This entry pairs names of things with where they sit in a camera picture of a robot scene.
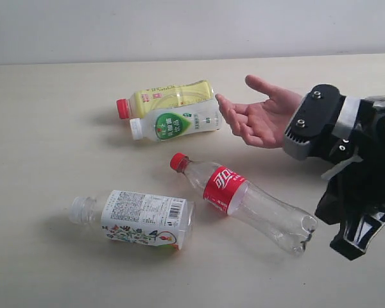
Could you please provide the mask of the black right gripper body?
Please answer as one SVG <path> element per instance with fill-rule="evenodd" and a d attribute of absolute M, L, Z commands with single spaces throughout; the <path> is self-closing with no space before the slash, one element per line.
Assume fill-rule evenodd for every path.
<path fill-rule="evenodd" d="M 350 139 L 335 142 L 325 157 L 334 165 L 328 179 L 338 183 L 341 221 L 367 207 L 385 204 L 385 96 L 359 99 Z"/>

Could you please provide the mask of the person's open bare hand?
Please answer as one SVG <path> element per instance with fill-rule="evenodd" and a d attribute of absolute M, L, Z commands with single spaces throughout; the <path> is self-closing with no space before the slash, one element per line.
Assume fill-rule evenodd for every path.
<path fill-rule="evenodd" d="M 249 88 L 267 95 L 267 100 L 240 104 L 216 94 L 219 110 L 232 133 L 249 146 L 257 148 L 282 147 L 284 132 L 302 102 L 302 96 L 249 74 Z"/>

